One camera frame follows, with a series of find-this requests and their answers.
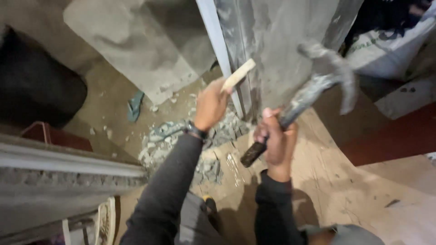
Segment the black sleeve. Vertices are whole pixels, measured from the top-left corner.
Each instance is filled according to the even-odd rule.
[[[266,174],[266,170],[260,176],[262,183],[256,191],[257,244],[305,244],[305,238],[298,231],[293,217],[291,181],[277,182]]]
[[[120,244],[173,244],[183,201],[201,154],[203,141],[179,137],[176,146],[145,187],[127,221]]]

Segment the concrete rubble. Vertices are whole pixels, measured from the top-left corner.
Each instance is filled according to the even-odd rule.
[[[165,122],[159,127],[153,127],[149,135],[144,136],[143,150],[139,154],[138,160],[148,169],[150,174],[163,163],[174,148],[179,135],[183,134],[182,129],[185,128],[188,120],[195,117],[195,112],[196,110],[193,108],[189,111],[188,119],[178,122]],[[241,121],[236,113],[227,108],[224,118],[210,130],[203,150],[218,147],[229,141],[235,141],[240,136],[247,134],[250,127],[250,124]],[[220,184],[222,175],[221,164],[217,158],[203,159],[200,157],[192,185],[198,185],[205,181]]]

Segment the red object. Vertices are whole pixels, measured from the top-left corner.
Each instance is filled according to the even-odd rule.
[[[354,166],[436,152],[436,103],[339,148]]]
[[[22,133],[21,137],[44,142],[48,145],[69,147],[77,150],[92,152],[92,146],[88,139],[55,129],[45,122],[34,122]]]

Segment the gray fabric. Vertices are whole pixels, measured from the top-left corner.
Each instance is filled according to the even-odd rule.
[[[191,192],[186,195],[180,217],[179,232],[174,238],[175,245],[227,243],[210,224],[203,199]]]
[[[331,245],[384,245],[385,243],[376,235],[357,225],[332,225],[330,227],[317,227],[314,225],[305,225],[300,230],[305,230],[307,235],[313,235],[318,232],[331,228],[336,231]]]

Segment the person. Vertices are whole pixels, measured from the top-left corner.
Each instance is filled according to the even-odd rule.
[[[228,95],[221,93],[224,79],[213,81],[197,98],[196,130],[181,135],[172,152],[151,177],[134,212],[127,221],[122,245],[139,244],[226,244],[208,219],[208,206],[189,192],[203,140],[223,117]],[[353,225],[329,228],[307,227],[299,230],[293,218],[291,160],[298,127],[285,132],[277,120],[279,109],[266,108],[255,130],[255,140],[267,140],[264,153],[268,168],[261,172],[262,182],[255,201],[258,209],[255,234],[258,244],[371,244],[383,242],[372,233]]]

